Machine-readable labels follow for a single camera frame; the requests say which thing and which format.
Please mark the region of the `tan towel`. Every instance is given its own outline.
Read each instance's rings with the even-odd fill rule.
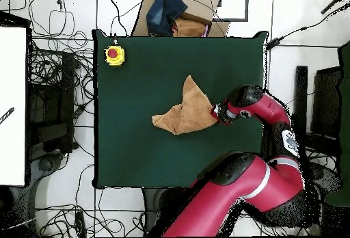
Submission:
[[[200,37],[205,31],[205,26],[202,23],[177,18],[173,31],[174,37]]]
[[[216,123],[211,103],[189,75],[183,84],[183,102],[166,114],[152,117],[153,125],[174,135],[205,129]]]

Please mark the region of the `dark green mat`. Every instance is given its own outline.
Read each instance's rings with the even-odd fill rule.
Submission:
[[[267,32],[248,39],[118,38],[126,53],[123,67],[105,63],[104,49],[113,39],[100,30],[92,33],[98,85],[97,187],[186,187],[229,150],[260,151],[262,131],[255,119],[172,135],[154,127],[151,118],[181,103],[188,75],[212,103],[224,100],[238,85],[263,85]]]

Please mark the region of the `red robot arm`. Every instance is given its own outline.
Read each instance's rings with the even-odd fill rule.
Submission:
[[[273,132],[273,156],[265,162],[252,153],[229,152],[204,169],[187,190],[172,220],[151,231],[163,237],[215,236],[232,204],[242,198],[270,220],[296,225],[304,217],[304,180],[298,150],[285,109],[258,86],[233,90],[212,115],[224,124],[256,117]]]

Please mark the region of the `floor tile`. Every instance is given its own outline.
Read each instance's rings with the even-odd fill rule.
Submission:
[[[272,0],[249,0],[248,22],[232,22],[228,36],[251,38],[259,31],[270,33],[271,11]]]
[[[274,0],[273,7],[273,38],[284,36],[296,29],[310,26],[321,21],[329,12],[344,5],[346,1],[337,3],[326,14],[321,10],[332,0]],[[350,40],[350,26],[347,9],[330,16],[320,25],[299,31],[281,41],[281,44],[307,44],[341,46]]]
[[[141,188],[105,188],[96,190],[96,208],[101,210],[144,210]]]

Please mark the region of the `blue jeans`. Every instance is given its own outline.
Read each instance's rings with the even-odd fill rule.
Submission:
[[[172,24],[187,9],[182,0],[155,0],[147,13],[148,33],[172,36]]]

